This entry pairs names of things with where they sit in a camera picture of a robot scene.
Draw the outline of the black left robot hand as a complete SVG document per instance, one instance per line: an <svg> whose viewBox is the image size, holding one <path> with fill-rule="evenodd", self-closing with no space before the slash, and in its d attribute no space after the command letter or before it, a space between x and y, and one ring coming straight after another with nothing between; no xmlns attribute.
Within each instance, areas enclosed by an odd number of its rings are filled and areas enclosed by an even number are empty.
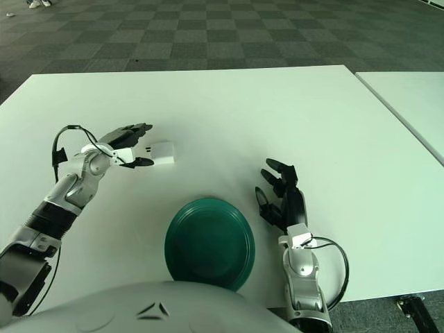
<svg viewBox="0 0 444 333"><path fill-rule="evenodd" d="M111 151L133 148L138 144L139 139L151 130L152 127L151 124L147 123L120 127L100 138L99 143L109 146ZM147 157L134 157L130 159L118 157L117 160L120 162L120 166L131 169L135 167L151 167L154 165L154 161Z"/></svg>

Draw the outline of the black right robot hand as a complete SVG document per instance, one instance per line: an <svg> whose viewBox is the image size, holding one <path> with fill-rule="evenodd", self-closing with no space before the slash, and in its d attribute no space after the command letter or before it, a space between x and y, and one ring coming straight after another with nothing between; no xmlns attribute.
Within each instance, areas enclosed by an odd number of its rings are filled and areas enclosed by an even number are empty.
<svg viewBox="0 0 444 333"><path fill-rule="evenodd" d="M256 187L255 196L259 206L259 215L287 236L288 227L298 224L308 226L305 199L297 186L298 176L293 165L287 165L272 158L266 158L266 164L280 174L278 178L266 169L260 171L265 181L272 186L273 193L281 199L281 203L279 207L270 203L266 194Z"/></svg>

